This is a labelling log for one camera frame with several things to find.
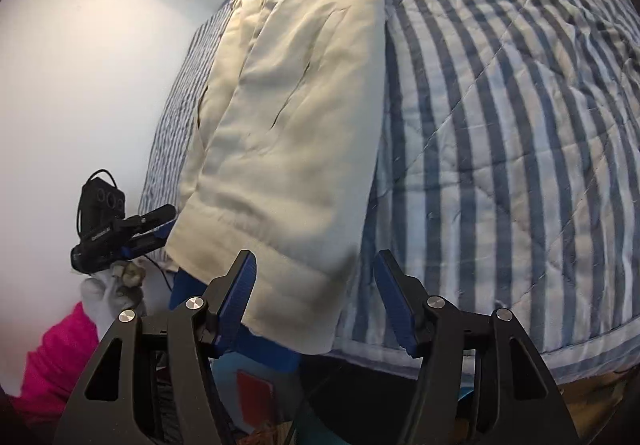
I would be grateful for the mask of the left gloved hand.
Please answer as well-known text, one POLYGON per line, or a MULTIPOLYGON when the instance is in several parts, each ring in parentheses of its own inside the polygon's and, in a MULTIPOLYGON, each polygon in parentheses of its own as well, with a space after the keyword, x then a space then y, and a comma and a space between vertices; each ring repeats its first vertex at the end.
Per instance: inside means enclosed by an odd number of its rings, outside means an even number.
POLYGON ((145 270, 134 262, 119 261, 109 269, 91 274, 80 285, 81 304, 96 325, 101 340, 119 314, 131 309, 146 314, 142 290, 145 270))

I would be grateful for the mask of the pink sleeve forearm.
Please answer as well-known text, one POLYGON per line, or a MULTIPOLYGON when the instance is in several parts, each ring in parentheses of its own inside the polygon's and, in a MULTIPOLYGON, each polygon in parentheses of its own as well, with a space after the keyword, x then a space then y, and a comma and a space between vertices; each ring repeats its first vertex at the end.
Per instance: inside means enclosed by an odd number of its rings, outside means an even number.
POLYGON ((70 395, 99 344, 96 324, 81 303, 43 333, 27 354, 17 396, 9 396, 17 416, 33 430, 52 435, 70 395))

